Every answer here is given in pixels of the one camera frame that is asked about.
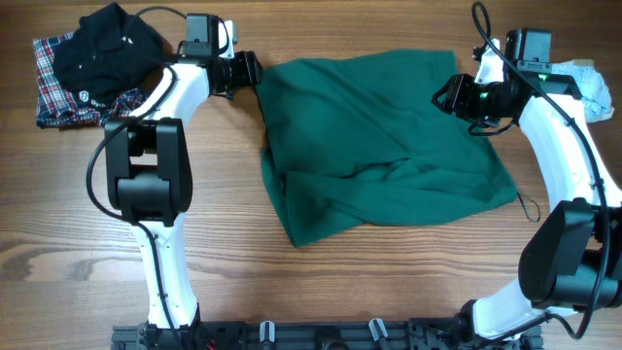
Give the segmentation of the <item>dark green shorts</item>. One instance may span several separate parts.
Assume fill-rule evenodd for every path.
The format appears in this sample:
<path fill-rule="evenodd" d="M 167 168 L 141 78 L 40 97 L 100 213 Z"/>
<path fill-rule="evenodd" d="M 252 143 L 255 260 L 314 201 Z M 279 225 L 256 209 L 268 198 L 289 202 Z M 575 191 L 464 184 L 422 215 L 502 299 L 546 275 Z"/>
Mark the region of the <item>dark green shorts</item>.
<path fill-rule="evenodd" d="M 456 73 L 452 52 L 425 50 L 265 71 L 261 171 L 293 246 L 364 224 L 445 225 L 520 197 L 492 143 L 432 105 Z"/>

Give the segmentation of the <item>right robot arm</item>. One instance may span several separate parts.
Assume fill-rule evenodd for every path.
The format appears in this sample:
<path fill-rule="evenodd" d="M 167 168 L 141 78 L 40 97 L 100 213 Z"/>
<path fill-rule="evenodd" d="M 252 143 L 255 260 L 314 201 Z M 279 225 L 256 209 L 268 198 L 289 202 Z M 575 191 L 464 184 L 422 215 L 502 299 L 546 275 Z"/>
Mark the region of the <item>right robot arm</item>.
<path fill-rule="evenodd" d="M 581 91 L 549 61 L 551 34 L 508 32 L 506 47 L 479 30 L 476 76 L 458 74 L 432 97 L 440 111 L 468 122 L 473 136 L 501 134 L 502 118 L 528 138 L 545 182 L 550 214 L 522 252 L 518 277 L 467 308 L 463 340 L 483 346 L 516 338 L 543 322 L 621 304 L 621 191 L 608 174 L 585 121 Z"/>

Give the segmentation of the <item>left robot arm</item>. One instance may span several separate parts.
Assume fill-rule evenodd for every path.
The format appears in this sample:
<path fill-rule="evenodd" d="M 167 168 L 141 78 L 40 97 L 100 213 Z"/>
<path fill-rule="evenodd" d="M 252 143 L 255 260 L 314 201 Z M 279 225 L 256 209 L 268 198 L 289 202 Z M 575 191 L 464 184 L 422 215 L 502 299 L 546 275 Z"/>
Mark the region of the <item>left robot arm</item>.
<path fill-rule="evenodd" d="M 140 245 L 150 309 L 145 322 L 116 327 L 114 349 L 214 349 L 191 288 L 184 223 L 193 182 L 185 129 L 211 96 L 260 83 L 252 51 L 237 51 L 236 25 L 208 14 L 186 16 L 181 51 L 163 63 L 153 93 L 128 118 L 105 127 L 107 191 Z"/>

